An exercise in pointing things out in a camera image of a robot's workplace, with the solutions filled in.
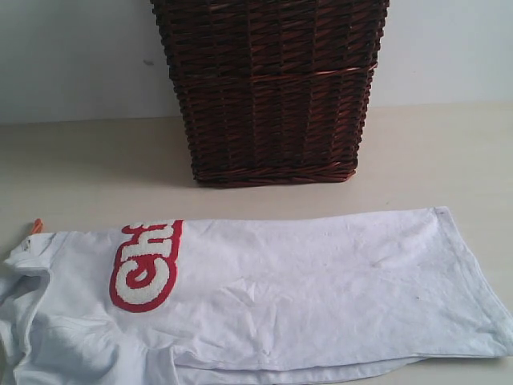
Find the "white t-shirt red logo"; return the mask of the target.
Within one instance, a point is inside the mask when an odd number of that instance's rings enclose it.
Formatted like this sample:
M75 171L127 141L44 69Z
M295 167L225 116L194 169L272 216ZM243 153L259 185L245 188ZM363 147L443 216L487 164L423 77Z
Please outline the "white t-shirt red logo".
M512 353L446 208L34 233L1 276L4 384L303 384Z

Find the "dark brown wicker basket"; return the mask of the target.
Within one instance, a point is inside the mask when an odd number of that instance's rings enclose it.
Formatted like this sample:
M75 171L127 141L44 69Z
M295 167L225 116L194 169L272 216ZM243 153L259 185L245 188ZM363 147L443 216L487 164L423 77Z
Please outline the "dark brown wicker basket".
M389 6L154 1L195 180L220 187L348 180Z

